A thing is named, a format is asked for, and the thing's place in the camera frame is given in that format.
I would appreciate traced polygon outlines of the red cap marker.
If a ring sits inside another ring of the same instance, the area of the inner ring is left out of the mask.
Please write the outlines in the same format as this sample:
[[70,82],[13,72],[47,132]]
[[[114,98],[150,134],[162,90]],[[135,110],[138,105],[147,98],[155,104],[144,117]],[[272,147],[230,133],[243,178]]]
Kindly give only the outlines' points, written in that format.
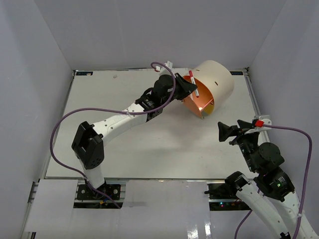
[[[191,70],[189,70],[188,73],[189,73],[189,76],[190,76],[190,79],[191,79],[191,83],[197,86],[196,81],[195,81],[195,78],[194,78],[194,75],[193,75],[193,72],[192,72]],[[196,88],[196,89],[194,90],[194,92],[195,92],[195,96],[198,98],[198,97],[199,97],[198,88]]]

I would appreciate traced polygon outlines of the pink top drawer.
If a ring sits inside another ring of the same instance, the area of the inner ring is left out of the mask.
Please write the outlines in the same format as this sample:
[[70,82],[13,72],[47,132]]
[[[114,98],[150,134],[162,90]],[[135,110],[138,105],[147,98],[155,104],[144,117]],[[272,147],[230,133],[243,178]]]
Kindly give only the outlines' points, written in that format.
[[193,92],[191,95],[183,100],[183,105],[188,108],[194,115],[201,119],[204,119],[201,115],[201,111],[208,104],[214,105],[214,99],[212,93],[201,81],[197,80],[196,78],[195,81],[198,87],[199,97],[197,98],[195,96],[195,92]]

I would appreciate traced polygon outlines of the yellow drawer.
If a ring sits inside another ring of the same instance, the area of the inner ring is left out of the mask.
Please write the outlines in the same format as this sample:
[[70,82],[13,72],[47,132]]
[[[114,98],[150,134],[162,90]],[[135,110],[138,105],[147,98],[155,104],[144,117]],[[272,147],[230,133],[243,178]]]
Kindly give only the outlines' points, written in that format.
[[209,115],[211,115],[214,111],[214,105],[212,104],[208,104],[202,111],[201,111],[201,115],[203,118],[208,117]]

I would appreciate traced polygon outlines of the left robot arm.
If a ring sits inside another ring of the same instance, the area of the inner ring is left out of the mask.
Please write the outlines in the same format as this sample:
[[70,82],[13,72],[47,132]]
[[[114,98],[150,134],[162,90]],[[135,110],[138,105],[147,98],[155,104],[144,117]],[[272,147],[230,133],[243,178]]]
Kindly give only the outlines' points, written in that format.
[[196,89],[197,85],[178,73],[174,77],[164,74],[127,107],[124,114],[93,124],[84,121],[78,126],[71,148],[82,165],[89,186],[88,193],[93,198],[102,198],[108,190],[101,169],[106,144],[131,128],[157,117],[171,101],[182,101]]

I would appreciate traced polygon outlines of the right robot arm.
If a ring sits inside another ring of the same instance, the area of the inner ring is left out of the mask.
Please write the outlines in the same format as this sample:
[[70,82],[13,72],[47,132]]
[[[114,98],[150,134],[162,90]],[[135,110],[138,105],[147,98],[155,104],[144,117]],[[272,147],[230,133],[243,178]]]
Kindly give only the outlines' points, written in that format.
[[[238,120],[236,125],[228,126],[218,122],[219,141],[232,137],[230,145],[237,145],[249,170],[257,174],[253,180],[257,192],[247,177],[236,171],[225,179],[226,195],[239,198],[264,222],[276,239],[317,239],[303,211],[308,172],[313,149],[311,136],[301,129],[275,126],[270,119],[260,116],[252,122]],[[284,163],[278,146],[271,142],[258,143],[261,132],[279,128],[303,134],[309,141],[302,194],[297,195],[295,187],[280,168]]]

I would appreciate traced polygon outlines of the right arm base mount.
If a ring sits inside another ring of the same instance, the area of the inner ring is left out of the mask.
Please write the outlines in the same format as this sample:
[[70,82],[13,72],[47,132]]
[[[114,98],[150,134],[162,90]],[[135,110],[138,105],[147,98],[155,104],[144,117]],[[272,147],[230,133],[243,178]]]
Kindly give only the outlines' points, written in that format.
[[230,194],[224,183],[207,184],[207,190],[204,193],[209,197],[209,209],[211,212],[240,210],[238,198]]

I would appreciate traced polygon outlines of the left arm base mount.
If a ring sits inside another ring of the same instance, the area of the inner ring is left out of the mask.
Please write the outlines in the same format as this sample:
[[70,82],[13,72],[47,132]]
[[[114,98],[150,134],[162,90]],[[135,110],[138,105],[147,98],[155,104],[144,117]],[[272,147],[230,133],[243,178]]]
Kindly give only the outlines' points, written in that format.
[[86,182],[77,185],[73,208],[76,209],[120,209],[125,198],[125,182],[106,182],[94,190]]

